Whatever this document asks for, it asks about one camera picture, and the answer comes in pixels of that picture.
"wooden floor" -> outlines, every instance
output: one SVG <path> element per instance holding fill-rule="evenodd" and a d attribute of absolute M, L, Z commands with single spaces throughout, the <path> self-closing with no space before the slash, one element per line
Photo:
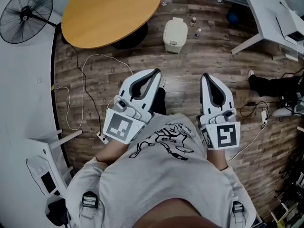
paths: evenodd
<path fill-rule="evenodd" d="M 200 84 L 203 73 L 209 73 L 222 80 L 232 91 L 238 120 L 241 121 L 241 148 L 247 146 L 260 130 L 260 111 L 257 107 L 251 117 L 239 114 L 241 106 L 249 101 L 278 101 L 271 97 L 259 97 L 249 90 L 247 73 L 253 69 L 258 76 L 280 77 L 284 72 L 296 72 L 301 63 L 290 60 L 273 61 L 271 55 L 280 55 L 280 48 L 270 42 L 259 42 L 238 53 L 231 49 L 257 33 L 256 24 L 249 10 L 245 12 L 242 26 L 231 26 L 226 21 L 230 3 L 217 3 L 215 0 L 162 0 L 167 6 L 160 6 L 149 21 L 149 32 L 144 41 L 129 50 L 116 50 L 111 46 L 100 49 L 79 51 L 79 65 L 95 53 L 104 53 L 129 64 L 133 72 L 148 68 L 159 68 L 165 79 L 167 113 L 183 113 L 196 124 L 200 112 Z M 165 24 L 173 16 L 183 18 L 189 24 L 190 18 L 197 18 L 196 27 L 188 26 L 188 38 L 181 53 L 169 54 L 164 50 L 162 34 Z M 200 38 L 194 32 L 200 27 Z M 120 85 L 130 75 L 129 69 L 113 59 L 103 56 L 91 57 L 84 72 L 87 76 L 87 89 L 95 99 L 102 125 L 107 104 L 118 93 Z M 68 116 L 72 128 L 81 122 L 82 75 L 76 67 L 75 51 L 57 39 L 55 59 L 55 87 L 70 89 L 71 106 Z M 83 134 L 65 144 L 70 163 L 79 170 L 102 147 L 96 137 L 99 131 L 98 116 L 92 100 L 84 96 Z M 72 132 L 66 123 L 68 94 L 65 89 L 56 91 L 56 106 L 60 128 L 66 134 Z M 276 108 L 271 104 L 269 111 Z M 274 191 L 280 188 L 282 180 L 279 171 L 287 162 L 289 153 L 295 148 L 299 117 L 270 119 L 265 130 L 256 141 L 231 162 L 239 179 L 246 187 L 258 213 L 270 221 L 270 211 L 278 204 Z"/>

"person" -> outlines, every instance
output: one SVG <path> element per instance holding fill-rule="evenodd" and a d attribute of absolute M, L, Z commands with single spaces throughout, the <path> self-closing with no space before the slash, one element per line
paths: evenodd
<path fill-rule="evenodd" d="M 268 80 L 257 77 L 253 70 L 248 72 L 251 90 L 258 92 L 259 96 L 282 97 L 286 101 L 297 102 L 297 93 L 304 96 L 304 81 L 302 76 L 292 76 Z"/>
<path fill-rule="evenodd" d="M 225 151 L 207 151 L 205 158 L 193 123 L 165 115 L 164 98 L 160 88 L 155 116 L 130 145 L 111 140 L 74 176 L 66 194 L 74 222 L 80 228 L 251 227 L 256 210 Z M 88 191 L 97 195 L 97 208 L 83 206 Z"/>

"electric fan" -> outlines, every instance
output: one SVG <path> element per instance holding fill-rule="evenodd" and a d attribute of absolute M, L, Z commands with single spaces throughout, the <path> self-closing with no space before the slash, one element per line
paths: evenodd
<path fill-rule="evenodd" d="M 10 0 L 0 18 L 0 36 L 11 44 L 27 41 L 38 34 L 53 10 L 53 0 Z"/>

